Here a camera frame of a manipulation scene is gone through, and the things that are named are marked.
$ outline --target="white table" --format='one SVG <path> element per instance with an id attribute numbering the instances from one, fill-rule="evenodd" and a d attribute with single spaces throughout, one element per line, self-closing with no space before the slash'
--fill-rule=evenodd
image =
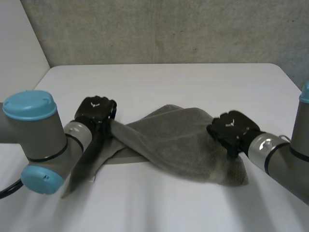
<path id="1" fill-rule="evenodd" d="M 96 65 L 52 68 L 36 89 L 49 91 L 68 123 L 87 96 L 118 103 L 132 122 L 165 105 L 212 116 L 237 109 L 262 130 L 292 135 L 299 89 L 272 64 Z M 0 146 L 0 188 L 27 164 L 17 145 Z M 0 200 L 1 232 L 307 232 L 309 207 L 242 156 L 249 185 L 201 184 L 150 163 L 104 166 L 95 183 L 68 199 L 21 188 Z"/>

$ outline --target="gray towel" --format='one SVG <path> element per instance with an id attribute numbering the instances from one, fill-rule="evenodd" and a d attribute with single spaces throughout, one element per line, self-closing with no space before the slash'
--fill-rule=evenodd
<path id="1" fill-rule="evenodd" d="M 127 125 L 112 120 L 114 138 L 104 143 L 98 158 L 87 167 L 89 172 L 83 172 L 83 164 L 79 165 L 64 196 L 95 176 L 115 154 L 132 157 L 139 153 L 157 167 L 185 179 L 226 186 L 248 184 L 242 159 L 228 159 L 226 150 L 206 132 L 211 122 L 212 117 L 201 109 L 175 105 L 163 106 Z"/>

